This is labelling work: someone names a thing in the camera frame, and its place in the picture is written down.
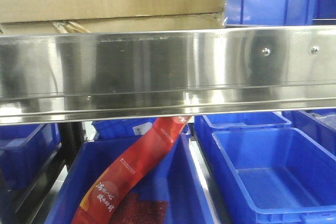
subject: plastic bin rim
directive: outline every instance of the plastic bin rim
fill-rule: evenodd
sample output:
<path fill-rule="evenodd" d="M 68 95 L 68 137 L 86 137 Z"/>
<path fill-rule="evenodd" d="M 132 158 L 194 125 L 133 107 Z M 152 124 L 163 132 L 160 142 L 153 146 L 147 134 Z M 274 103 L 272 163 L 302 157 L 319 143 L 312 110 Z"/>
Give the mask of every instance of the plastic bin rim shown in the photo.
<path fill-rule="evenodd" d="M 38 125 L 36 127 L 36 129 L 34 129 L 27 137 L 26 139 L 24 140 L 24 142 L 21 143 L 21 145 L 19 146 L 4 146 L 4 147 L 1 147 L 1 151 L 3 150 L 11 150 L 11 149 L 15 149 L 15 148 L 18 148 L 18 147 L 22 147 L 22 146 L 25 146 L 27 144 L 27 142 L 38 132 L 40 131 L 42 128 L 44 128 L 47 124 L 36 124 Z"/>
<path fill-rule="evenodd" d="M 114 119 L 94 120 L 94 121 L 92 121 L 91 125 L 97 125 L 97 124 L 101 124 L 105 121 L 113 121 L 113 120 L 128 120 L 128 119 L 141 120 L 141 119 L 148 119 L 148 118 L 156 118 L 156 117 L 155 116 L 152 116 L 152 117 L 144 116 L 144 117 L 141 117 L 141 118 L 114 118 Z"/>
<path fill-rule="evenodd" d="M 332 131 L 334 131 L 334 132 L 336 131 L 335 128 L 333 128 L 333 127 L 331 127 L 331 126 L 329 126 L 329 125 L 323 123 L 321 120 L 317 119 L 315 116 L 313 116 L 312 114 L 310 114 L 310 113 L 308 113 L 308 112 L 306 112 L 306 111 L 301 111 L 301 110 L 300 110 L 300 111 L 297 111 L 297 112 L 299 112 L 299 113 L 301 113 L 301 114 L 303 114 L 303 115 L 309 117 L 310 119 L 312 119 L 313 121 L 315 121 L 315 122 L 317 122 L 317 123 L 319 123 L 319 124 L 322 124 L 324 127 L 328 128 L 329 130 L 332 130 Z"/>
<path fill-rule="evenodd" d="M 317 146 L 319 149 L 321 149 L 323 152 L 325 152 L 329 157 L 333 158 L 336 162 L 336 157 L 334 157 L 331 153 L 329 153 L 326 149 L 324 149 L 322 146 L 319 146 L 315 141 L 309 137 L 306 133 L 303 131 L 297 129 L 297 128 L 281 128 L 281 129 L 261 129 L 261 130 L 245 130 L 246 132 L 259 132 L 259 131 L 296 131 L 300 134 L 302 134 L 307 140 L 309 140 L 312 144 Z M 280 208 L 280 209 L 262 209 L 257 207 L 250 194 L 248 193 L 243 181 L 239 177 L 236 169 L 233 166 L 233 163 L 231 162 L 231 159 L 228 157 L 226 151 L 224 150 L 223 146 L 221 145 L 219 139 L 216 135 L 222 135 L 222 134 L 229 134 L 229 133 L 237 133 L 238 131 L 218 131 L 213 132 L 212 137 L 215 140 L 215 144 L 217 148 L 219 149 L 220 153 L 222 154 L 223 158 L 225 159 L 226 163 L 228 164 L 228 168 L 232 175 L 235 178 L 236 183 L 238 184 L 238 187 L 243 192 L 243 197 L 245 198 L 247 204 L 249 207 L 258 214 L 302 214 L 305 215 L 302 212 L 318 212 L 318 213 L 324 213 L 328 211 L 336 211 L 336 205 L 329 205 L 329 206 L 323 206 L 323 211 L 321 211 L 321 207 L 299 207 L 299 208 Z"/>
<path fill-rule="evenodd" d="M 277 123 L 277 124 L 282 124 L 282 125 L 290 125 L 292 124 L 292 122 L 290 120 L 288 120 L 286 117 L 284 117 L 283 115 L 279 115 L 275 112 L 264 112 L 264 113 L 272 113 L 273 115 L 281 118 L 282 120 L 284 120 L 284 122 L 282 123 Z M 215 129 L 219 129 L 219 127 L 215 126 L 214 124 L 212 124 L 208 118 L 208 115 L 202 115 L 202 117 L 204 118 L 204 120 L 207 122 L 207 124 L 212 127 L 212 128 L 215 128 Z M 250 126 L 247 126 L 247 127 L 254 127 L 254 128 L 257 128 L 257 127 L 265 127 L 265 126 L 271 126 L 271 125 L 274 125 L 274 123 L 268 123 L 268 124 L 256 124 L 256 125 L 250 125 Z M 244 126 L 230 126 L 230 128 L 238 128 L 238 129 L 241 129 L 242 127 Z"/>

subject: red packaging bag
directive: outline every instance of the red packaging bag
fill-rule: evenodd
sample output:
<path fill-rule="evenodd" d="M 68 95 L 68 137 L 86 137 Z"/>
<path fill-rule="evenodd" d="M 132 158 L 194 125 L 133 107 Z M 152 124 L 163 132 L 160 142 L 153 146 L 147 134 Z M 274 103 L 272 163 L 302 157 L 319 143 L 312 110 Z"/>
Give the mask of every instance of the red packaging bag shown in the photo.
<path fill-rule="evenodd" d="M 171 150 L 189 116 L 158 118 L 122 153 L 83 197 L 71 224 L 108 224 L 127 193 Z"/>

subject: shelving unit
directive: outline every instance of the shelving unit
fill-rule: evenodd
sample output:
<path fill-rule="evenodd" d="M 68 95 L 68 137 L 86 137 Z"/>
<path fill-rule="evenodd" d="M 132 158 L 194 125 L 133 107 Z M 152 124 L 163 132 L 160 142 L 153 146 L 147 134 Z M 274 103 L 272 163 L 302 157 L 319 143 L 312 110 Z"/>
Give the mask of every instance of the shelving unit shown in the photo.
<path fill-rule="evenodd" d="M 0 124 L 60 122 L 62 139 L 32 186 L 10 192 L 13 213 L 30 223 L 29 195 L 43 188 L 43 201 L 71 166 L 76 122 L 336 107 L 335 39 L 336 26 L 2 36 Z"/>

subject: stainless steel shelf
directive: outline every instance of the stainless steel shelf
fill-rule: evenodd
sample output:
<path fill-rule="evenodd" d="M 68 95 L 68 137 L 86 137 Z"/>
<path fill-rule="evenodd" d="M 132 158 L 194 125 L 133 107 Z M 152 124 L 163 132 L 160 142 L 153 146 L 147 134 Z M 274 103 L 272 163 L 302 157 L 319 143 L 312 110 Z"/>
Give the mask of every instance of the stainless steel shelf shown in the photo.
<path fill-rule="evenodd" d="M 0 124 L 336 106 L 336 26 L 0 37 Z"/>

